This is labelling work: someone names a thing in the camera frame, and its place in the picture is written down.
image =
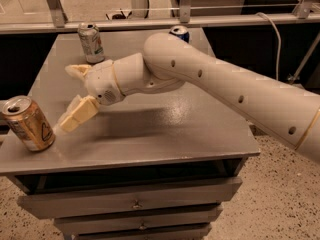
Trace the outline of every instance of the robotic hand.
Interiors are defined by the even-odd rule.
[[[149,37],[143,57],[135,54],[88,70],[79,68],[71,66],[67,71],[80,71],[71,75],[84,81],[89,100],[101,105],[137,92],[170,91],[190,82],[286,146],[320,163],[319,95],[208,56],[173,35]]]

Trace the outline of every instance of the dark wooden drawer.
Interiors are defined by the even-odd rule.
[[[55,226],[67,235],[125,230],[146,230],[175,225],[210,223],[221,213],[217,204],[166,208],[138,212],[56,219]]]
[[[148,210],[229,201],[240,177],[21,196],[18,204],[39,219]]]
[[[210,224],[165,227],[144,231],[126,231],[105,234],[79,235],[75,240],[200,240],[211,230]]]

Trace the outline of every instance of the drawer handle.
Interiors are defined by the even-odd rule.
[[[141,208],[142,208],[142,205],[139,204],[139,201],[138,201],[138,200],[136,200],[135,203],[134,203],[134,205],[132,206],[132,209],[133,209],[133,210],[139,210],[139,209],[141,209]]]
[[[147,227],[144,225],[144,223],[142,223],[142,224],[140,225],[139,229],[140,229],[140,230],[146,230]]]

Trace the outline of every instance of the can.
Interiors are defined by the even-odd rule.
[[[80,23],[78,34],[87,62],[98,63],[103,61],[104,52],[97,25],[92,22]]]
[[[9,99],[2,108],[2,115],[10,129],[31,151],[44,150],[55,140],[45,115],[28,96]]]
[[[170,29],[170,34],[179,37],[183,41],[189,43],[190,34],[186,27],[184,26],[174,26]]]

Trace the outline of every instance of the copper-colored can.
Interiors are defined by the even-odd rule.
[[[55,140],[53,130],[38,104],[28,96],[8,100],[2,109],[10,129],[31,151],[48,148]]]

